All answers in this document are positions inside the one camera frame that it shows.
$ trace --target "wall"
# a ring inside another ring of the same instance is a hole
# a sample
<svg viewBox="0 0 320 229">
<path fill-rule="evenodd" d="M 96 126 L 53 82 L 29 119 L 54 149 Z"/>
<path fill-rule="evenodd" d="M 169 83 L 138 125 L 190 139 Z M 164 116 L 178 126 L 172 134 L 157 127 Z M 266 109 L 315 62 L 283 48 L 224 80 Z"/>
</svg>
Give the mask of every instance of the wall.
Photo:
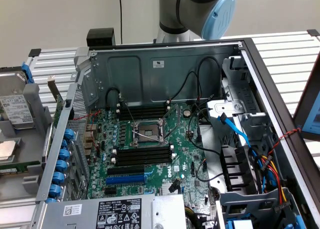
<svg viewBox="0 0 320 229">
<path fill-rule="evenodd" d="M 320 0 L 237 0 L 226 36 L 320 30 Z M 123 43 L 157 37 L 158 0 L 122 0 Z M 114 27 L 119 0 L 0 0 L 0 66 L 16 66 L 32 48 L 86 45 L 90 28 Z"/>
</svg>

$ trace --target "motherboard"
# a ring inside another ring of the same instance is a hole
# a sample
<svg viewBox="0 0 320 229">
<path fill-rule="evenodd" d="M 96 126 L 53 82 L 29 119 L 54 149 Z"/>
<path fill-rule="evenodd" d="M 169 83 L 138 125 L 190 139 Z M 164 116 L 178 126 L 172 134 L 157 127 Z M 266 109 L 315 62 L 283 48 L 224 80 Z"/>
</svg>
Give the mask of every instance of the motherboard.
<svg viewBox="0 0 320 229">
<path fill-rule="evenodd" d="M 88 198 L 182 194 L 186 206 L 209 213 L 208 184 L 195 175 L 205 154 L 189 141 L 191 134 L 197 143 L 197 120 L 193 118 L 188 130 L 191 113 L 191 105 L 179 103 L 171 105 L 163 120 L 135 116 L 134 121 L 125 120 L 116 109 L 102 109 L 90 118 L 84 138 L 90 167 Z M 198 176 L 208 179 L 206 166 Z M 177 186 L 173 192 L 172 185 Z"/>
</svg>

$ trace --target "green motherboard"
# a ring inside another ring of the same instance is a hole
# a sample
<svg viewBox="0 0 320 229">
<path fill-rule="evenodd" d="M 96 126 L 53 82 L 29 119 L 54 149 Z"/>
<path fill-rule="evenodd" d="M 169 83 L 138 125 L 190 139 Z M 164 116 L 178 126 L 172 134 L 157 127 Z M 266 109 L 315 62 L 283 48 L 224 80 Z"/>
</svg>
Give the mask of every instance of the green motherboard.
<svg viewBox="0 0 320 229">
<path fill-rule="evenodd" d="M 160 196 L 164 195 L 168 191 L 168 187 L 178 179 L 180 181 L 184 204 L 192 208 L 196 213 L 209 213 L 210 204 L 205 203 L 205 196 L 208 194 L 209 189 L 208 183 L 199 181 L 191 169 L 192 163 L 195 169 L 197 169 L 205 158 L 204 152 L 196 148 L 186 137 L 190 115 L 184 116 L 183 112 L 185 110 L 191 112 L 191 106 L 185 103 L 179 103 L 172 105 L 172 107 L 178 109 L 179 113 L 177 113 L 176 110 L 169 111 L 165 116 L 163 125 L 164 135 L 172 131 L 165 139 L 169 145 L 173 145 L 174 147 L 175 157 L 172 159 L 172 163 L 144 165 L 145 173 L 147 174 L 146 183 L 112 185 L 116 188 L 116 194 L 113 195 L 105 194 L 105 188 L 107 187 L 106 178 L 109 176 L 107 170 L 117 167 L 111 162 L 112 151 L 114 145 L 116 145 L 119 150 L 135 148 L 132 146 L 134 137 L 134 133 L 132 132 L 133 121 L 119 120 L 116 110 L 100 110 L 98 116 L 94 118 L 94 124 L 97 125 L 94 142 L 96 145 L 103 144 L 103 146 L 100 146 L 100 156 L 97 156 L 97 151 L 94 146 L 92 146 L 90 159 L 88 159 L 90 167 L 88 198 L 95 199 L 153 193 L 156 196 Z M 90 118 L 89 120 L 87 130 L 92 128 L 92 119 Z M 152 120 L 139 120 L 139 122 L 144 123 L 144 125 L 153 123 Z M 197 126 L 198 123 L 195 118 L 193 118 L 190 124 L 190 131 L 195 132 L 195 135 Z M 152 146 L 155 143 L 157 142 L 144 142 L 143 146 Z M 198 176 L 202 179 L 207 179 L 208 172 L 206 168 L 200 169 Z"/>
</svg>

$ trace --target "hard drive label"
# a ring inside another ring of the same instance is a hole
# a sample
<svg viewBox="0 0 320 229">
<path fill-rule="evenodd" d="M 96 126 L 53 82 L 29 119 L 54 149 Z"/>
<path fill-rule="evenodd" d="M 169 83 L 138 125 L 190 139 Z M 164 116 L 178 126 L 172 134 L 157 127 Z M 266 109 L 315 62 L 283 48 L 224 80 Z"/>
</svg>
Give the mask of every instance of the hard drive label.
<svg viewBox="0 0 320 229">
<path fill-rule="evenodd" d="M 140 229 L 141 198 L 100 201 L 96 229 Z"/>
<path fill-rule="evenodd" d="M 23 95 L 1 96 L 0 102 L 13 125 L 34 122 Z"/>
</svg>

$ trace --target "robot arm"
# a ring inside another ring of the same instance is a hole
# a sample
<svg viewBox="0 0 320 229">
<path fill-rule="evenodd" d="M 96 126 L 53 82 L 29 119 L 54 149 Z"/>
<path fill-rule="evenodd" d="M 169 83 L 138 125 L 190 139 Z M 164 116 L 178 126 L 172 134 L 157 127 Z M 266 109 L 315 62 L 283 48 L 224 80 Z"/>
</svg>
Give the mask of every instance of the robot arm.
<svg viewBox="0 0 320 229">
<path fill-rule="evenodd" d="M 204 40 L 221 38 L 229 27 L 236 0 L 159 0 L 157 43 L 190 40 L 189 30 Z"/>
</svg>

